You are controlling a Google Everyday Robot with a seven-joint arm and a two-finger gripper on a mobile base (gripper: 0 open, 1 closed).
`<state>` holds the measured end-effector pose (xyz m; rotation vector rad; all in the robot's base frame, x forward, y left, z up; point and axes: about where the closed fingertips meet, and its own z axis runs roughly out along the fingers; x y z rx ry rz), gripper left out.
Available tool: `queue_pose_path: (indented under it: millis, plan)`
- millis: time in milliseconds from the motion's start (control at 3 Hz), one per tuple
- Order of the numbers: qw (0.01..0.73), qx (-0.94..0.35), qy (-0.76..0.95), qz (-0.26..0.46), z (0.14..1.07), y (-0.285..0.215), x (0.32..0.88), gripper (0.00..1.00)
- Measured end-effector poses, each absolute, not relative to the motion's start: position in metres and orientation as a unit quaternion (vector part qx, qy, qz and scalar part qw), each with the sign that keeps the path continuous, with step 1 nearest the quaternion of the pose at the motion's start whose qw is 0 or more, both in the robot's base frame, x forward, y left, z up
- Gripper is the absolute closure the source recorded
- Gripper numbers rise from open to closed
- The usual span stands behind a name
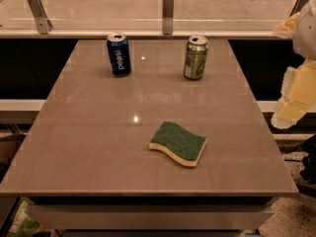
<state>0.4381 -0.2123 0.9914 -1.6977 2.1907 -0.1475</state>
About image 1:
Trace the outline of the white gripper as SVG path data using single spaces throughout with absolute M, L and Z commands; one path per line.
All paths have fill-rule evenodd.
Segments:
M 281 39 L 293 38 L 295 53 L 316 59 L 316 0 L 309 0 L 300 13 L 278 24 L 273 34 Z M 316 61 L 307 60 L 298 68 L 288 67 L 280 92 L 271 123 L 275 128 L 288 129 L 316 105 Z

